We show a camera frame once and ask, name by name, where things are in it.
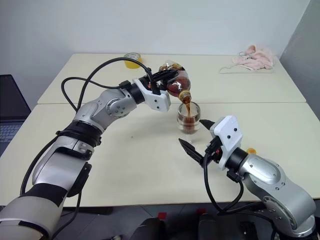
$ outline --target pink towel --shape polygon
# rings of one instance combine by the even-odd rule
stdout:
[[[257,49],[251,45],[243,55],[232,58],[234,64],[249,70],[272,69],[274,65],[272,53],[267,48]]]

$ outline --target red component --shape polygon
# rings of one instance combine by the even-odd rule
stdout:
[[[199,215],[205,214],[206,212],[207,212],[207,209],[205,209],[205,208],[198,208],[196,210],[196,213]]]
[[[158,219],[160,220],[164,220],[167,217],[167,213],[166,212],[159,212],[158,213]]]

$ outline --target brown liquid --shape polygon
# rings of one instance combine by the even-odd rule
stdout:
[[[186,110],[188,111],[188,118],[191,116],[190,114],[190,102],[185,104]]]
[[[196,118],[191,117],[190,113],[190,102],[185,103],[186,110],[188,112],[187,117],[183,120],[183,130],[184,133],[186,134],[194,134],[195,131],[195,123],[196,123]]]
[[[183,90],[190,90],[190,80],[185,76],[178,76],[174,81],[169,82],[166,86],[169,94],[178,97]]]

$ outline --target wire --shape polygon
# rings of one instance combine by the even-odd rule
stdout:
[[[244,206],[241,206],[241,207],[238,207],[238,208],[235,208],[235,209],[232,209],[232,210],[228,210],[229,208],[233,207],[240,200],[240,198],[242,197],[243,184],[241,182],[242,185],[240,184],[240,192],[239,192],[238,196],[229,205],[227,205],[224,209],[222,209],[217,204],[217,202],[216,202],[216,200],[215,200],[215,198],[212,195],[211,190],[210,190],[209,181],[208,181],[208,158],[209,158],[209,154],[206,153],[204,155],[204,158],[203,158],[204,185],[205,185],[206,192],[207,192],[207,194],[208,194],[208,196],[209,196],[209,198],[211,200],[212,205],[218,210],[218,212],[220,212],[222,215],[235,214],[235,213],[241,212],[243,210],[246,210],[248,208],[252,208],[252,207],[255,207],[255,206],[258,206],[258,205],[261,204],[261,202],[253,202],[253,203],[249,203],[249,204],[246,204]]]
[[[72,213],[73,213],[73,211],[70,211],[70,212],[67,212],[67,213],[65,213],[65,214],[62,214],[60,217],[67,216],[67,215],[72,214]]]
[[[83,77],[78,77],[78,76],[71,76],[71,77],[67,77],[66,79],[64,79],[62,82],[61,82],[61,91],[62,91],[62,94],[63,96],[65,97],[65,99],[68,101],[68,103],[71,105],[71,107],[77,111],[77,107],[73,104],[73,102],[71,101],[71,99],[69,98],[69,96],[67,95],[66,93],[66,90],[65,90],[65,84],[66,82],[70,81],[70,80],[82,80],[82,81],[86,81],[87,79],[86,78],[83,78]],[[105,86],[105,85],[102,85],[102,84],[99,84],[95,81],[92,81],[92,80],[89,80],[89,83],[91,84],[94,84],[98,87],[101,87],[101,88],[104,88],[104,89],[119,89],[121,88],[120,86]]]
[[[152,73],[150,71],[149,68],[147,68],[145,65],[143,65],[141,62],[137,61],[137,60],[134,60],[132,58],[128,58],[128,57],[116,57],[116,58],[113,58],[113,59],[110,59],[109,61],[106,61],[104,63],[102,63],[100,66],[98,66],[95,70],[93,70],[93,72],[89,75],[89,77],[85,80],[83,86],[82,86],[82,89],[81,89],[81,93],[80,93],[80,97],[79,97],[79,101],[78,101],[78,104],[77,104],[77,110],[79,110],[81,108],[81,104],[82,104],[82,100],[84,98],[84,95],[85,95],[85,90],[86,90],[86,87],[89,83],[89,81],[93,78],[93,76],[100,70],[102,69],[103,67],[111,64],[111,63],[114,63],[114,62],[118,62],[118,61],[129,61],[129,62],[133,62],[135,64],[138,64],[139,66],[141,66],[144,71],[146,72],[149,80],[150,80],[150,84],[151,84],[151,88],[154,84],[154,79],[153,79],[153,76],[152,76]]]
[[[244,194],[244,184],[241,181],[239,182],[239,184],[240,184],[240,192],[238,196],[236,196],[236,198],[223,209],[224,211],[227,211],[230,208],[232,208],[234,205],[236,205],[241,199],[242,195]]]
[[[20,195],[25,194],[26,193],[26,186],[29,180],[29,177],[35,167],[35,165],[37,164],[37,162],[39,161],[39,159],[41,158],[41,156],[45,153],[45,151],[57,140],[58,136],[54,137],[54,139],[52,139],[50,142],[48,142],[42,149],[41,151],[35,156],[35,158],[33,159],[33,161],[31,162],[28,170],[26,171],[23,180],[22,180],[22,184],[21,184],[21,188],[20,188]]]
[[[262,214],[255,213],[255,212],[250,212],[250,211],[240,211],[240,212],[235,212],[234,214],[251,215],[251,216],[255,216],[257,218],[264,219],[264,220],[268,221],[272,225],[272,228],[274,228],[274,222],[270,218],[268,218],[268,217],[266,217],[266,216],[264,216]]]
[[[80,191],[79,194],[78,194],[78,200],[77,200],[77,202],[76,202],[76,207],[75,207],[74,214],[73,214],[72,218],[71,218],[69,221],[67,221],[64,225],[62,225],[57,231],[55,231],[55,233],[52,235],[52,240],[53,240],[66,226],[68,226],[70,223],[72,223],[73,220],[75,220],[76,216],[78,215],[79,208],[80,208],[81,195],[82,195],[82,192]]]

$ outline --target table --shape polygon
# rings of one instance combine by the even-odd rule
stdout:
[[[115,121],[102,135],[89,161],[92,169],[82,191],[81,206],[123,206],[209,202],[202,168],[186,155],[178,138],[176,114],[150,110],[140,104]],[[320,123],[306,103],[201,103],[203,119],[237,116],[243,133],[242,148],[276,161],[287,176],[313,198],[320,198]],[[68,104],[39,104],[0,158],[0,205],[17,197],[23,176],[39,150],[66,127],[74,116]],[[204,151],[211,139],[202,127],[193,144]],[[215,163],[209,165],[211,190],[219,202],[231,201],[239,186]],[[257,198],[244,191],[243,201]],[[65,207],[74,207],[77,197]]]
[[[123,54],[76,53],[71,56],[47,90],[38,100],[39,104],[67,103],[61,92],[61,82],[67,77],[87,78],[101,63]],[[300,93],[279,60],[275,58],[272,73],[219,73],[232,64],[230,55],[148,55],[143,54],[143,63],[158,71],[166,60],[182,64],[191,79],[191,94],[197,103],[303,103]],[[142,68],[129,69],[123,62],[115,62],[103,68],[94,81],[103,85],[117,86],[124,80],[145,75]],[[74,103],[78,102],[83,81],[73,80],[66,84],[66,92]],[[89,84],[83,103],[96,99],[103,90]]]

